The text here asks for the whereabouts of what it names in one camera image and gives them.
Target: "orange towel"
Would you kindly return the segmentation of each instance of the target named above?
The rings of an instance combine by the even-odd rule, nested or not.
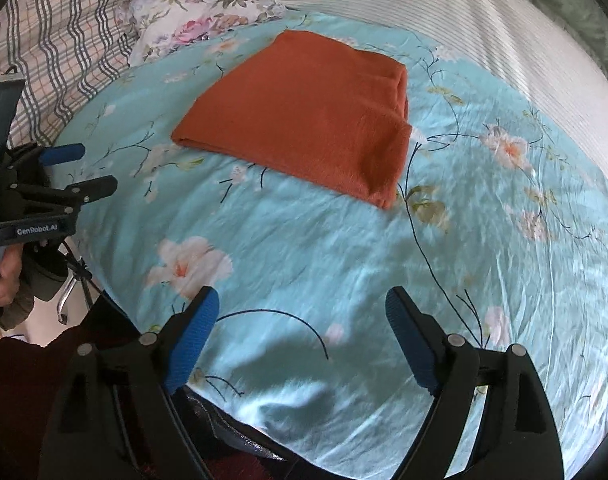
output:
[[[287,30],[204,92],[172,139],[389,208],[411,134],[406,79],[382,54]]]

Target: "blue gripper pad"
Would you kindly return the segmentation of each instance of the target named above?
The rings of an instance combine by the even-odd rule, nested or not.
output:
[[[83,144],[66,144],[65,146],[54,146],[46,148],[39,155],[39,163],[47,168],[56,166],[65,162],[79,160],[86,153],[86,148]]]
[[[421,315],[412,300],[411,303],[412,307]],[[421,335],[419,327],[395,289],[389,290],[386,295],[386,318],[411,367],[415,381],[434,395],[439,388],[439,380],[435,374],[435,354]]]
[[[177,388],[188,382],[218,316],[219,295],[211,288],[170,352],[164,380],[169,394],[174,394]]]

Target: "turquoise bedspread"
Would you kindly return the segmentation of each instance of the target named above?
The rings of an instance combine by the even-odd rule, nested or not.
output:
[[[170,142],[197,96],[287,27],[407,65],[414,130],[391,210]],[[237,113],[243,99],[233,93],[212,113]],[[128,72],[76,115],[68,142],[87,154],[56,170],[57,185],[119,180],[84,209],[77,242],[139,329],[159,330],[202,285],[219,291],[223,314],[300,319],[218,322],[190,384],[308,461],[388,480],[427,413],[431,397],[386,322],[395,285],[447,333],[529,349],[567,475],[603,439],[608,185],[555,124],[458,53],[413,32],[292,12]],[[471,421],[484,398],[480,389]],[[465,465],[472,424],[451,472]]]

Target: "metal screw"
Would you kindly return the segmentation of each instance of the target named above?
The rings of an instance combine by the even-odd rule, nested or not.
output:
[[[157,342],[157,334],[155,332],[146,332],[139,336],[139,342],[144,346],[151,346]]]
[[[517,355],[517,357],[524,357],[526,355],[526,348],[524,348],[520,344],[515,344],[511,346],[511,351]]]
[[[464,346],[466,340],[460,334],[451,334],[448,338],[449,344],[453,346]]]
[[[92,345],[90,343],[84,343],[77,347],[77,355],[81,355],[82,357],[88,355],[90,352],[92,352]]]

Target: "plaid stripe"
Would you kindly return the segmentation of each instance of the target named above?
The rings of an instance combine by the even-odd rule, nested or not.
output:
[[[0,13],[0,75],[16,65],[26,76],[12,146],[52,144],[128,68],[136,35],[115,23],[120,1],[8,0]]]

